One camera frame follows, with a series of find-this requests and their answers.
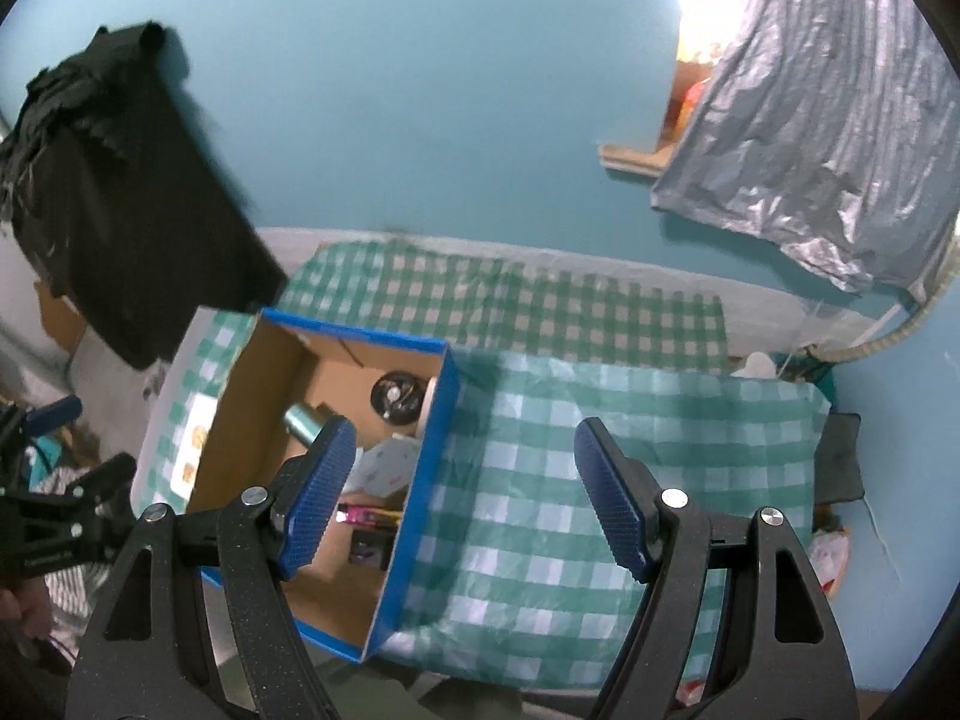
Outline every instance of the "checkered tablecloth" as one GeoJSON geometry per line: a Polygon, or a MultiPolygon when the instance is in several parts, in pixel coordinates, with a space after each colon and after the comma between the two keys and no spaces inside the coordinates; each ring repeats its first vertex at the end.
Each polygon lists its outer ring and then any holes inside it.
{"type": "MultiPolygon", "coordinates": [[[[525,688],[601,685],[640,588],[613,563],[576,476],[582,416],[601,416],[628,454],[704,507],[770,504],[799,533],[809,528],[827,408],[819,392],[670,372],[722,370],[716,299],[372,242],[320,252],[278,307],[472,347],[455,349],[461,397],[401,632],[388,643],[394,658],[525,688]]],[[[215,314],[176,384],[141,509],[185,507],[169,478],[192,397],[219,396],[251,322],[215,314]]],[[[709,659],[720,581],[709,580],[688,675],[709,659]]]]}

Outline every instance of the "black round object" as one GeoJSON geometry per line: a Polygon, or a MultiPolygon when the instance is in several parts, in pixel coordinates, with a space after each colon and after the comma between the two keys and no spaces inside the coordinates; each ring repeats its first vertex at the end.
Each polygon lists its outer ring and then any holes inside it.
{"type": "Polygon", "coordinates": [[[424,408],[426,382],[413,373],[393,370],[381,376],[370,392],[370,405],[391,425],[409,425],[424,408]]]}

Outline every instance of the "blue box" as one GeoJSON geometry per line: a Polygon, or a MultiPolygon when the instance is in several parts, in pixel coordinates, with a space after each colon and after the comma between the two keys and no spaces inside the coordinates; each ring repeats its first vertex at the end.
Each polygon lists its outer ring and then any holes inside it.
{"type": "MultiPolygon", "coordinates": [[[[366,449],[395,433],[412,435],[416,425],[392,427],[371,408],[373,382],[390,370],[431,380],[432,398],[427,396],[421,450],[388,570],[350,565],[352,528],[331,519],[314,562],[284,586],[301,635],[354,662],[373,655],[400,621],[460,387],[447,343],[263,312],[217,404],[187,507],[198,512],[224,506],[246,487],[269,483],[282,461],[304,453],[282,425],[294,403],[323,402],[344,415],[366,449]]],[[[365,493],[344,500],[379,503],[365,493]]],[[[219,584],[215,570],[205,571],[205,578],[219,584]]]]}

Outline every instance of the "screw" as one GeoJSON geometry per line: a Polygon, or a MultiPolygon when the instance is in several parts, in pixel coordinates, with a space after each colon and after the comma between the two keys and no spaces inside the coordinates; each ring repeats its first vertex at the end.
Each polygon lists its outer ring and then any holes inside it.
{"type": "Polygon", "coordinates": [[[143,518],[147,522],[160,522],[167,515],[167,505],[165,503],[150,504],[143,512],[143,518]]]}
{"type": "Polygon", "coordinates": [[[267,488],[247,488],[240,495],[245,506],[258,506],[267,500],[267,488]]]}
{"type": "Polygon", "coordinates": [[[774,509],[772,506],[767,506],[764,509],[760,510],[760,519],[767,523],[767,525],[782,525],[784,523],[784,513],[779,509],[774,509]]]}
{"type": "Polygon", "coordinates": [[[683,509],[683,507],[685,507],[689,501],[689,498],[686,497],[686,493],[684,493],[683,490],[677,490],[676,488],[664,490],[664,492],[661,493],[661,498],[671,509],[683,509]]]}

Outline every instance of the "human hand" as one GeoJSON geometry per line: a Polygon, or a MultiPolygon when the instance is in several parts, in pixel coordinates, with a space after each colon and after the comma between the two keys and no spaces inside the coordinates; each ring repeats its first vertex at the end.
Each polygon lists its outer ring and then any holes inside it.
{"type": "Polygon", "coordinates": [[[16,620],[27,637],[49,637],[53,608],[43,577],[27,579],[15,590],[0,589],[0,620],[16,620]]]}

